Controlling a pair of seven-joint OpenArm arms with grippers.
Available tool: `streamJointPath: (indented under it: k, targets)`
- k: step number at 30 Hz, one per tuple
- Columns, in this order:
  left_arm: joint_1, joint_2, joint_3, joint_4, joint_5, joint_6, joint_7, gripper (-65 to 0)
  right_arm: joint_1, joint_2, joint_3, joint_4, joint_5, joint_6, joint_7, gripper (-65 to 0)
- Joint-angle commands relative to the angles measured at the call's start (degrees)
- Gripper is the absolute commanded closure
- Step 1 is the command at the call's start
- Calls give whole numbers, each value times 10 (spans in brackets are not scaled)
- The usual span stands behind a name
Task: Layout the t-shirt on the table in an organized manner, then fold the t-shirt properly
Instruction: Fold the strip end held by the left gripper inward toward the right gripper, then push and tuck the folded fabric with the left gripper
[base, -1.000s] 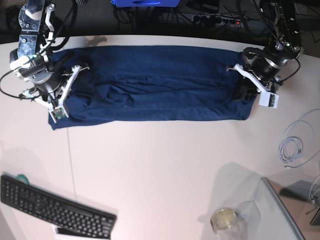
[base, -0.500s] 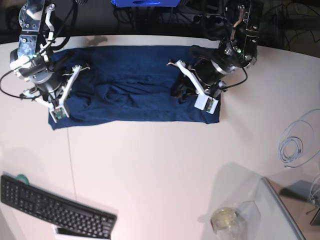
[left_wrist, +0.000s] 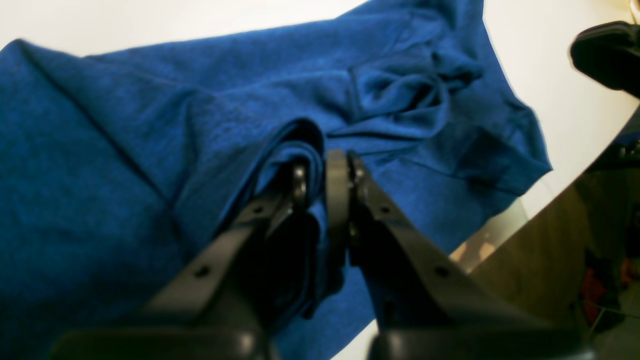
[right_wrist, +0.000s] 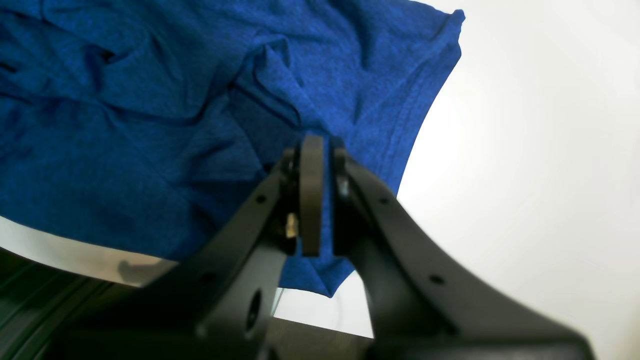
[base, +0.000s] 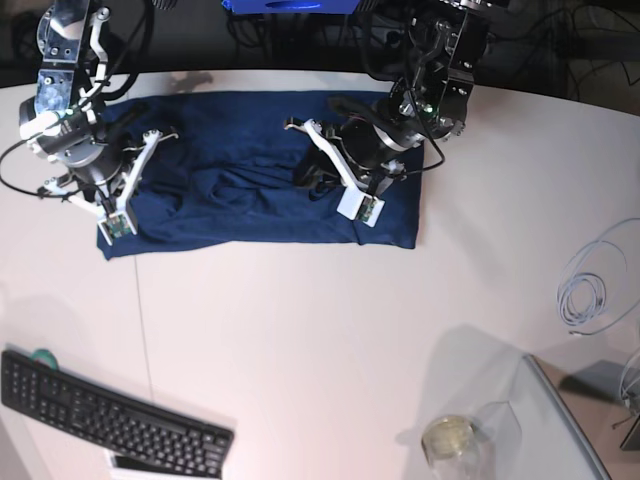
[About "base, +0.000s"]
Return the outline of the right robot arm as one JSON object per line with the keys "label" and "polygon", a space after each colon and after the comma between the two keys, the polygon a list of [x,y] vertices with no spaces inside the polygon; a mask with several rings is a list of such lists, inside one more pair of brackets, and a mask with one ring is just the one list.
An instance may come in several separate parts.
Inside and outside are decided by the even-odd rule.
{"label": "right robot arm", "polygon": [[53,2],[36,29],[42,55],[36,93],[21,103],[20,139],[7,150],[26,146],[64,166],[65,173],[46,179],[33,197],[69,202],[91,214],[108,245],[138,233],[131,201],[143,171],[161,142],[179,136],[173,129],[150,129],[133,142],[127,128],[147,112],[144,102],[113,121],[103,117],[107,104],[122,98],[138,78],[132,71],[119,88],[109,88],[133,42],[140,43],[137,56],[148,52],[156,7],[144,2],[140,20],[112,59],[107,50],[112,13],[104,2]]}

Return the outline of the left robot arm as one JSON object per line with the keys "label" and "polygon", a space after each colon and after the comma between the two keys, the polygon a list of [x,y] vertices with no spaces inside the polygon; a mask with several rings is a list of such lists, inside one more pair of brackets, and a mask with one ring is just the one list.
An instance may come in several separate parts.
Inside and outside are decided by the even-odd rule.
{"label": "left robot arm", "polygon": [[375,226],[387,189],[445,162],[439,144],[463,132],[474,69],[486,53],[493,19],[508,7],[506,1],[407,2],[397,69],[377,75],[392,83],[386,97],[369,104],[334,93],[327,104],[343,123],[285,121],[285,129],[311,141],[294,185],[341,190],[338,213]]}

